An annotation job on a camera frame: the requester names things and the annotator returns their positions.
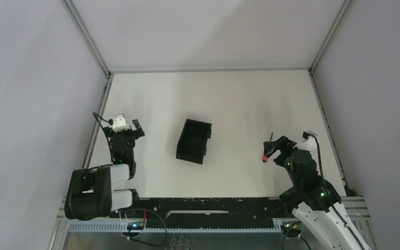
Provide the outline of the red handled screwdriver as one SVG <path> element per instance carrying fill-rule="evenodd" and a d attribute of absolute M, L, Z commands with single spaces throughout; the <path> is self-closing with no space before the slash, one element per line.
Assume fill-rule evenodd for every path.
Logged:
<path fill-rule="evenodd" d="M 268 141 L 263 142 L 264 153 L 262 157 L 262 161 L 266 163 L 270 156 L 273 154 L 273 141 L 272 141 L 273 133 L 271 133 L 270 139 Z"/>

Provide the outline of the aluminium frame profile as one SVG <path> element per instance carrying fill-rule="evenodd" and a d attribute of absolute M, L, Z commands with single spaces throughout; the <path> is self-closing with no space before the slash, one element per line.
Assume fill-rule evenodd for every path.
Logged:
<path fill-rule="evenodd" d="M 49 247 L 59 249 L 71 231 L 120 233 L 132 231 L 134 223 L 142 223 L 147 233 L 264 233 L 283 231 L 296 221 L 316 231 L 324 218 L 307 205 L 289 212 L 278 197 L 140 198 L 132 208 L 87 221 L 67 219 L 61 207 Z"/>

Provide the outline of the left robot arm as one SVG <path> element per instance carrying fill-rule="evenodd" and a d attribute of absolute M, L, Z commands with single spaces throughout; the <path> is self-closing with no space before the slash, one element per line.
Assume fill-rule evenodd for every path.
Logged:
<path fill-rule="evenodd" d="M 66 218 L 88 221 L 107 217 L 118 209 L 129 217 L 141 213 L 142 203 L 133 198 L 134 189 L 114 188 L 116 183 L 129 181 L 135 176 L 135 142 L 144 137 L 145 132 L 137 119 L 132 123 L 134 128 L 125 121 L 113 121 L 111 127 L 103 128 L 110 164 L 72 172 L 64 206 Z"/>

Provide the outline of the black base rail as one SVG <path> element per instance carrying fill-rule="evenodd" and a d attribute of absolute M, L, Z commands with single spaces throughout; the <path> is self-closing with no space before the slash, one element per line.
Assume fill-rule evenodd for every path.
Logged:
<path fill-rule="evenodd" d="M 152 229 L 271 229 L 274 220 L 292 218 L 300 198 L 140 198 L 132 207 L 112 211 L 130 220 L 146 218 Z"/>

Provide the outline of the circuit board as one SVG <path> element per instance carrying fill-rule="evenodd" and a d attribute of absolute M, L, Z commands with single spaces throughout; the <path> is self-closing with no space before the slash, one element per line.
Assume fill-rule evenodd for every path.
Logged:
<path fill-rule="evenodd" d="M 127 230 L 128 231 L 134 231 L 134 230 L 143 230 L 145 228 L 145 223 L 144 222 L 129 222 L 127 225 Z"/>
<path fill-rule="evenodd" d="M 284 224 L 281 226 L 281 233 L 287 239 L 297 238 L 303 230 L 303 226 L 301 223 L 298 224 Z"/>

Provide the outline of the black plastic bin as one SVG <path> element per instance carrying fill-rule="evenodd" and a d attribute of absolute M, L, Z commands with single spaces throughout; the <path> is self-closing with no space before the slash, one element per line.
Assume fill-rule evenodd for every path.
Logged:
<path fill-rule="evenodd" d="M 176 159 L 202 165 L 211 128 L 211 123 L 187 119 L 177 143 Z"/>

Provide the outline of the right circuit board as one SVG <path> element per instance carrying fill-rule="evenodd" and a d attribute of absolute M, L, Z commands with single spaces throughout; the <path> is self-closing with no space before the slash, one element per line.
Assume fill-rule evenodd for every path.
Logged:
<path fill-rule="evenodd" d="M 303 226 L 301 223 L 298 224 L 284 224 L 281 226 L 281 233 L 287 239 L 297 238 L 303 230 Z"/>

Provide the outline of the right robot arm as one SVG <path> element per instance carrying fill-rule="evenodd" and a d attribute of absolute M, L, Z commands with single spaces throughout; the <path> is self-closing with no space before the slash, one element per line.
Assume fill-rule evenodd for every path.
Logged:
<path fill-rule="evenodd" d="M 284 168 L 292 187 L 280 196 L 281 212 L 295 217 L 325 249 L 370 249 L 354 226 L 342 199 L 325 179 L 317 135 L 304 131 L 297 143 L 286 136 L 263 143 L 263 162 L 275 153 L 273 162 Z"/>

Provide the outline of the left circuit board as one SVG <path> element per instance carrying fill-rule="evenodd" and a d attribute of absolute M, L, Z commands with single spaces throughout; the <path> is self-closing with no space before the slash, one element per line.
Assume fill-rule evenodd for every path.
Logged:
<path fill-rule="evenodd" d="M 145 228 L 145 223 L 144 222 L 129 222 L 127 225 L 127 230 L 128 231 L 134 231 L 134 230 L 143 230 Z"/>

